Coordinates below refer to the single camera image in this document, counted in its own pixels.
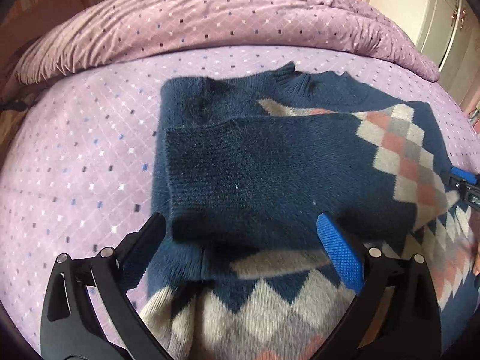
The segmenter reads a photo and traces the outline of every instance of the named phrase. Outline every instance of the pink blanket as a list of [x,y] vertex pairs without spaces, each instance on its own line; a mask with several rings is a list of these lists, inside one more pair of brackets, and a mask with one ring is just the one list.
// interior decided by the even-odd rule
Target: pink blanket
[[235,44],[347,51],[396,63],[429,81],[439,77],[395,23],[360,0],[106,0],[30,47],[1,100],[91,67]]

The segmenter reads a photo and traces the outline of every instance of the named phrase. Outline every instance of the cabinet door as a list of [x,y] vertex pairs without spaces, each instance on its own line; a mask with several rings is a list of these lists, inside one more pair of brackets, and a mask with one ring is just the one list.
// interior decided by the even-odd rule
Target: cabinet door
[[[440,79],[438,80],[438,83],[443,87],[443,89],[449,92],[450,95],[452,95],[451,90],[453,89],[459,70],[463,67],[463,60],[467,54],[472,31],[475,28],[475,25],[478,23],[474,12],[465,0],[460,0],[460,7],[460,20],[458,21],[457,28],[454,31],[453,39],[450,47],[447,50],[445,59],[440,66]],[[476,61],[467,58],[466,63],[469,64],[469,66],[466,66],[466,68],[472,68],[472,71],[468,73],[464,71],[463,74],[471,74],[471,80],[473,80],[473,77],[477,73],[477,69],[473,68],[472,64],[476,64]],[[457,85],[459,85],[464,78],[459,77],[459,82]],[[454,99],[460,103],[463,97]]]
[[452,15],[456,11],[451,5],[450,0],[436,0],[430,29],[421,50],[422,54],[429,57],[437,66],[440,66],[447,51],[455,25],[455,18]]

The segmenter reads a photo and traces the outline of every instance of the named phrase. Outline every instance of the bed sheet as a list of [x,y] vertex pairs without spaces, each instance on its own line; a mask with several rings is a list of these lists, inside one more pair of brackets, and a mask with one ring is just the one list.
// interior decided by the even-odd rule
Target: bed sheet
[[[306,72],[347,71],[402,100],[428,102],[453,165],[479,172],[479,141],[450,96],[437,83],[386,61],[306,47],[232,46],[157,55],[64,78],[28,113],[0,173],[0,299],[35,349],[55,257],[90,257],[116,246],[150,214],[164,81],[243,76],[289,61]],[[118,343],[94,288],[90,293],[107,336]],[[143,307],[145,280],[129,298],[137,310]]]

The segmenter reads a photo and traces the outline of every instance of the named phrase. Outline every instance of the silver screw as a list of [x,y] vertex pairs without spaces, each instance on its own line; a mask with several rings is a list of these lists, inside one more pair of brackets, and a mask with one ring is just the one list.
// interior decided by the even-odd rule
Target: silver screw
[[382,251],[376,247],[368,249],[368,254],[372,257],[378,258],[382,255]]
[[419,264],[423,264],[425,262],[425,258],[421,254],[416,254],[413,256],[413,259]]
[[107,258],[113,255],[113,248],[112,247],[104,247],[102,250],[100,250],[100,256],[103,258]]
[[57,263],[61,264],[67,261],[68,259],[68,254],[67,253],[62,253],[60,256],[57,257]]

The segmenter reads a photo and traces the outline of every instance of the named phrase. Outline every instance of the bed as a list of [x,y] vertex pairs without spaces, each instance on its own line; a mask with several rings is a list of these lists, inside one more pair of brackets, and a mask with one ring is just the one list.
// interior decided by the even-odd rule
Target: bed
[[[452,164],[480,171],[477,135],[435,83],[436,67],[360,0],[105,0],[29,47],[1,95],[4,104],[34,98],[0,173],[0,300],[33,348],[55,257],[116,246],[150,215],[164,82],[246,76],[290,61],[428,103]],[[452,220],[447,246],[438,232],[405,251],[444,256],[434,275],[444,349],[478,301],[478,219],[460,210]],[[152,296],[149,274],[128,294],[138,311]],[[90,294],[107,336],[121,344],[94,288]]]

